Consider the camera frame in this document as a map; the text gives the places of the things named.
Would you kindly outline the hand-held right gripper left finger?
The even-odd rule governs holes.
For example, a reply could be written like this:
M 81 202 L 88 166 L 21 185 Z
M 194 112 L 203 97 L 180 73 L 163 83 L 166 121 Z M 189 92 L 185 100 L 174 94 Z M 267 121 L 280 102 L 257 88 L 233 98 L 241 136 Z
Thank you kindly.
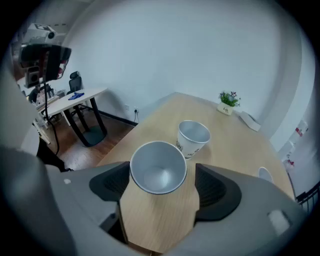
M 47 174 L 58 203 L 75 204 L 94 224 L 102 226 L 107 218 L 118 218 L 117 208 L 129 184 L 130 163 L 115 162 L 69 172 L 48 165 Z

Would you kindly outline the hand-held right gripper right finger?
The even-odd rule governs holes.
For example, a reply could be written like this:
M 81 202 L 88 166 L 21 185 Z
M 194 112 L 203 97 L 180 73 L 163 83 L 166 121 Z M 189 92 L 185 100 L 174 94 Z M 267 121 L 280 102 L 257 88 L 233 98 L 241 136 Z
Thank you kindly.
M 213 222 L 232 234 L 295 233 L 307 214 L 272 182 L 217 166 L 195 165 L 199 210 L 195 222 Z

